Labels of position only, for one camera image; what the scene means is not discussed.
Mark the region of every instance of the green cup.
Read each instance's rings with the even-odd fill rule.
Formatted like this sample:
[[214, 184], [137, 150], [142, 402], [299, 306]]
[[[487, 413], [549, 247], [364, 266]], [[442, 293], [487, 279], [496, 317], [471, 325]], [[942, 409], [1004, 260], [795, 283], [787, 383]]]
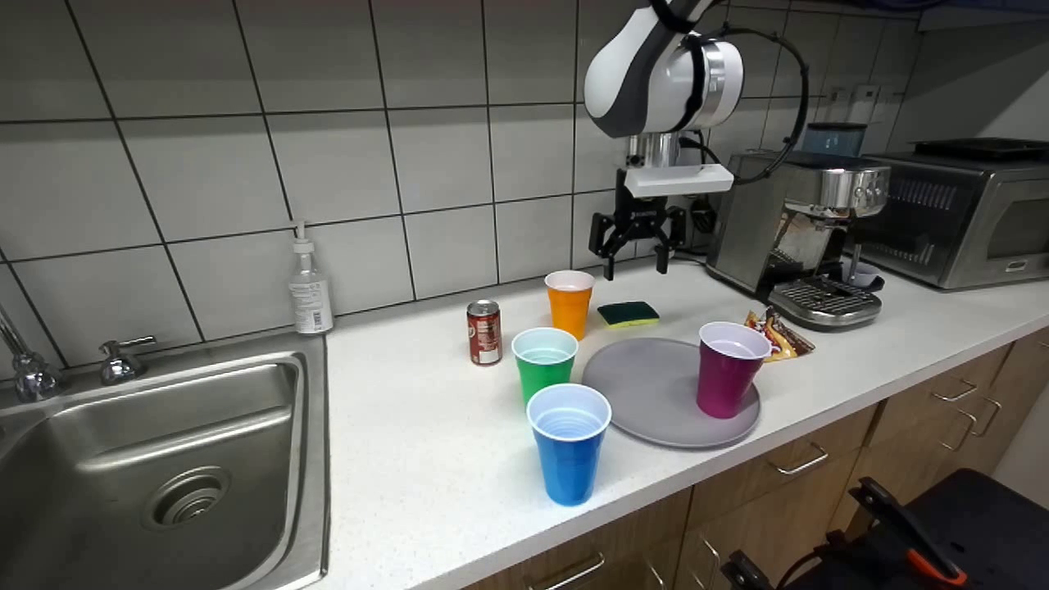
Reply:
[[517, 356], [522, 397], [529, 402], [541, 386], [569, 381], [581, 342], [560, 327], [529, 327], [511, 342], [511, 352]]

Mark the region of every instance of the espresso machine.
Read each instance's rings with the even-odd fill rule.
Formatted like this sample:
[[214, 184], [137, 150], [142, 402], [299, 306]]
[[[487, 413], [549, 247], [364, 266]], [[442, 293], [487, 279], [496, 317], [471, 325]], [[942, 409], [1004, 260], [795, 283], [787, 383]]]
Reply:
[[714, 225], [709, 272], [756, 296], [784, 317], [847, 332], [871, 325], [876, 285], [854, 285], [858, 243], [852, 223], [889, 199], [889, 168], [835, 153], [736, 153], [736, 184]]

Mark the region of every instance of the sink drain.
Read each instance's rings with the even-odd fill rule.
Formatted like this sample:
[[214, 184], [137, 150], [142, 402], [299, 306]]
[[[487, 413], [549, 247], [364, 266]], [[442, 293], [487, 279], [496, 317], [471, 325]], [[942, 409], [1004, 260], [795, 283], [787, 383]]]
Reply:
[[226, 483], [226, 473], [216, 464], [180, 473], [161, 484], [147, 514], [161, 528], [203, 518], [223, 501]]

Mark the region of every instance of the gray tray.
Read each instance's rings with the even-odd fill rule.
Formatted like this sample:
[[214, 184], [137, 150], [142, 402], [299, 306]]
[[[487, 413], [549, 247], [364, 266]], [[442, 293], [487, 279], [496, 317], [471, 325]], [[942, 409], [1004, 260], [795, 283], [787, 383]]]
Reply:
[[695, 407], [698, 352], [685, 342], [638, 339], [616, 342], [594, 354], [582, 383], [605, 393], [613, 426], [652, 447], [714, 448], [743, 440], [759, 416], [759, 397], [750, 386], [731, 421], [706, 416]]

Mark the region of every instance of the stainless steel sink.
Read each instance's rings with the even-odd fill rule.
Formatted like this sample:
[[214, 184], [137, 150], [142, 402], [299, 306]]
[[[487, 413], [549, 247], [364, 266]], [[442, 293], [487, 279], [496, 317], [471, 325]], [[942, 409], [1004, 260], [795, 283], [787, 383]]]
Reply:
[[161, 354], [47, 402], [0, 391], [0, 587], [305, 587], [325, 572], [325, 344]]

